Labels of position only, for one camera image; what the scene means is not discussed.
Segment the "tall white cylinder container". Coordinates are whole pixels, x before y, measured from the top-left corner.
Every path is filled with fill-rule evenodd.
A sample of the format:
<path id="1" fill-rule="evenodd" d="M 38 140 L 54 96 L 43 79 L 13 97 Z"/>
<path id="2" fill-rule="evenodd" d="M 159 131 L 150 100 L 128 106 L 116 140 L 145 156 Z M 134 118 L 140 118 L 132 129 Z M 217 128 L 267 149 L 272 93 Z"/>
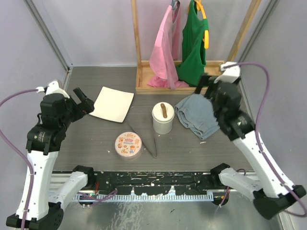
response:
<path id="1" fill-rule="evenodd" d="M 173 120 L 167 120 L 166 122 L 160 122 L 153 118 L 153 129 L 160 135 L 167 134 L 171 131 L 173 126 Z"/>

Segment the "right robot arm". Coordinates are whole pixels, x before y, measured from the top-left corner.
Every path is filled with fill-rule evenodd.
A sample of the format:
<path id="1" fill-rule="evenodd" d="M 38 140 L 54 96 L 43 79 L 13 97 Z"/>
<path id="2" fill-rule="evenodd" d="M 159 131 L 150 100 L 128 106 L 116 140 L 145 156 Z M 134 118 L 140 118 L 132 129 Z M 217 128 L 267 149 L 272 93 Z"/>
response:
<path id="1" fill-rule="evenodd" d="M 258 179 L 252 180 L 222 163 L 211 169 L 210 182 L 217 189 L 228 186 L 237 190 L 252 201 L 262 217 L 272 219 L 307 192 L 283 173 L 256 135 L 255 123 L 240 108 L 242 96 L 237 84 L 237 80 L 222 82 L 216 76 L 202 74 L 194 92 L 199 94 L 207 87 L 204 97 L 210 101 L 221 131 L 243 153 Z"/>

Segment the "blue denim shorts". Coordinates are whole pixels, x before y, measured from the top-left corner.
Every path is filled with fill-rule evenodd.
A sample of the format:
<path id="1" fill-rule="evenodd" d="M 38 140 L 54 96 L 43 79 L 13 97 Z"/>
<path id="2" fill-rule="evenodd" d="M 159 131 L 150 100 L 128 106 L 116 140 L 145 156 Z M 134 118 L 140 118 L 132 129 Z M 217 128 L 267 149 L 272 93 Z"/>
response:
<path id="1" fill-rule="evenodd" d="M 175 105 L 174 110 L 180 123 L 201 140 L 209 138 L 220 129 L 211 101 L 201 94 L 184 98 Z"/>

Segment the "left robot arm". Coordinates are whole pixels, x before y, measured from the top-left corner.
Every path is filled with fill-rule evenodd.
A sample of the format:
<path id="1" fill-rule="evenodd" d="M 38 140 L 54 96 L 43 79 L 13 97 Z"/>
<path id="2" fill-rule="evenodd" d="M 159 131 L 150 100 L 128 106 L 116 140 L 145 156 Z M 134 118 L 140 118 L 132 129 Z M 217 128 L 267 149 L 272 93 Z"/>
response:
<path id="1" fill-rule="evenodd" d="M 69 125 L 93 112 L 94 102 L 80 88 L 73 91 L 76 103 L 64 90 L 48 87 L 36 90 L 45 93 L 40 103 L 38 122 L 27 134 L 27 154 L 21 153 L 6 137 L 1 137 L 27 164 L 23 195 L 16 212 L 7 217 L 6 226 L 15 229 L 57 230 L 64 210 L 81 190 L 96 184 L 92 167 L 76 166 L 68 180 L 49 195 L 53 167 Z"/>

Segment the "metal lid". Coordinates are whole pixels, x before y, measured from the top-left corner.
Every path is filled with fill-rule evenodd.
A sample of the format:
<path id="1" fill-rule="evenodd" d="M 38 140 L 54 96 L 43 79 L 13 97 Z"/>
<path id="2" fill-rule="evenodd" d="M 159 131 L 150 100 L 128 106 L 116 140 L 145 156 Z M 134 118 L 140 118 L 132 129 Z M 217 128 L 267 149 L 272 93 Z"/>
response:
<path id="1" fill-rule="evenodd" d="M 121 133 L 115 140 L 115 151 L 119 149 L 130 149 L 130 153 L 142 150 L 142 140 L 134 132 Z"/>

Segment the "metal tongs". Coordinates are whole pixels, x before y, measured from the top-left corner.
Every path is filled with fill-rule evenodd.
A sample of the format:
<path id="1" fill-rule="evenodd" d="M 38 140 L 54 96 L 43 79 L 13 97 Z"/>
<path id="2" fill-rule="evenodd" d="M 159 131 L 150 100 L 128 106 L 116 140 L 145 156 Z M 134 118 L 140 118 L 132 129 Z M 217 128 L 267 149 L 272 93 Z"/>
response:
<path id="1" fill-rule="evenodd" d="M 142 124 L 134 123 L 130 120 L 127 123 L 130 129 L 141 137 L 144 148 L 153 158 L 157 159 L 157 147 L 153 128 L 149 125 L 142 126 Z"/>

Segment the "white lid with brown strap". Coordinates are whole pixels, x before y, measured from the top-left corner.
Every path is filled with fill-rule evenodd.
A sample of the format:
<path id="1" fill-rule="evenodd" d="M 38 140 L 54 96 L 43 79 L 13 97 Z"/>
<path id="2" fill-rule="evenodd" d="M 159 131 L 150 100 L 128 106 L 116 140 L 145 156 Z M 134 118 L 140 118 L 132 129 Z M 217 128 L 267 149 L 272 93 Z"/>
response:
<path id="1" fill-rule="evenodd" d="M 153 119 L 162 124 L 171 122 L 174 116 L 175 111 L 173 106 L 166 102 L 159 102 L 152 109 Z"/>

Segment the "pink metal bowl container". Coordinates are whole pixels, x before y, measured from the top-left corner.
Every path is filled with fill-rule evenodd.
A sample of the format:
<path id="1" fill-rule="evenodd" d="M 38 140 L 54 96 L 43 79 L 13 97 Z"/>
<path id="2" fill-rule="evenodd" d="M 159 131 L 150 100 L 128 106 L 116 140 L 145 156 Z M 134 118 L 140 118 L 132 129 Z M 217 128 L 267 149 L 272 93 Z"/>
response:
<path id="1" fill-rule="evenodd" d="M 130 149 L 118 149 L 116 152 L 119 158 L 125 161 L 134 161 L 138 159 L 142 154 L 142 150 L 137 150 L 133 153 L 130 153 Z"/>

